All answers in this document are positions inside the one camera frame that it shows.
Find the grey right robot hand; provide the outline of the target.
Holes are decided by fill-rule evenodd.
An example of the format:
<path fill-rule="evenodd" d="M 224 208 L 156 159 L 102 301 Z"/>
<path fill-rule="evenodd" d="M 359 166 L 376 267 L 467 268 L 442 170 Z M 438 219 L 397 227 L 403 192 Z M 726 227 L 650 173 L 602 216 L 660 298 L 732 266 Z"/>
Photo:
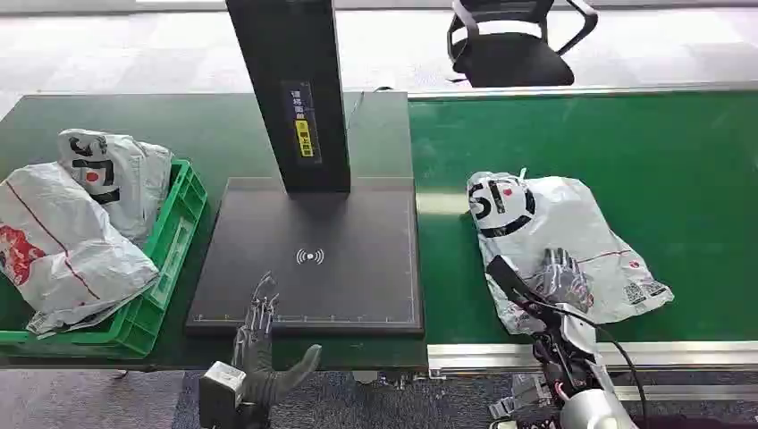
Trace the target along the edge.
<path fill-rule="evenodd" d="M 547 248 L 537 271 L 527 279 L 501 256 L 494 257 L 485 272 L 510 302 L 530 315 L 537 315 L 539 306 L 557 307 L 559 304 L 586 315 L 594 304 L 585 274 L 563 248 Z"/>

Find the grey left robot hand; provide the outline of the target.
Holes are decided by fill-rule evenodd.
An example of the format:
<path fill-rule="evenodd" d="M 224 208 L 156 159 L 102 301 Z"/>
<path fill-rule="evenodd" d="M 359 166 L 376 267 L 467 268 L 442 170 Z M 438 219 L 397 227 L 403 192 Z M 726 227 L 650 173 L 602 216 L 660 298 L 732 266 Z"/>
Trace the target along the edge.
<path fill-rule="evenodd" d="M 277 283 L 270 272 L 254 286 L 245 320 L 235 337 L 232 365 L 245 373 L 242 401 L 269 409 L 312 374 L 320 363 L 323 347 L 311 345 L 297 364 L 276 371 L 272 358 L 272 325 L 278 305 Z"/>

